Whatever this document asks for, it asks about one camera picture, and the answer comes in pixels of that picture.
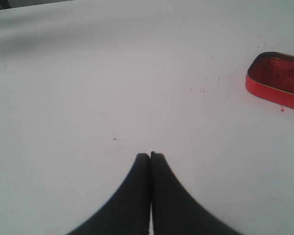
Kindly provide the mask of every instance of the white surface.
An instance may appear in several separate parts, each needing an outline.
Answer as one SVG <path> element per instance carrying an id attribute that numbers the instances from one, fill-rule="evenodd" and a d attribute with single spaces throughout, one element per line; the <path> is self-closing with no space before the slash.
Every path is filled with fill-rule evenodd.
<path id="1" fill-rule="evenodd" d="M 294 235 L 294 110 L 244 87 L 272 50 L 294 54 L 294 1 L 0 11 L 0 235 L 65 234 L 152 150 L 238 231 Z"/>

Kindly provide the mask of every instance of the black rubber tip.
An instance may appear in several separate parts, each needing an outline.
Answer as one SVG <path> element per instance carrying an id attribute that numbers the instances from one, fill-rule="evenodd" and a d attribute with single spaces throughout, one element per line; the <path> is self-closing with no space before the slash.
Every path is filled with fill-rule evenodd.
<path id="1" fill-rule="evenodd" d="M 148 235 L 149 179 L 149 156 L 138 154 L 110 200 L 68 235 Z"/>
<path id="2" fill-rule="evenodd" d="M 164 155 L 151 153 L 150 170 L 155 235 L 239 235 L 194 200 Z"/>

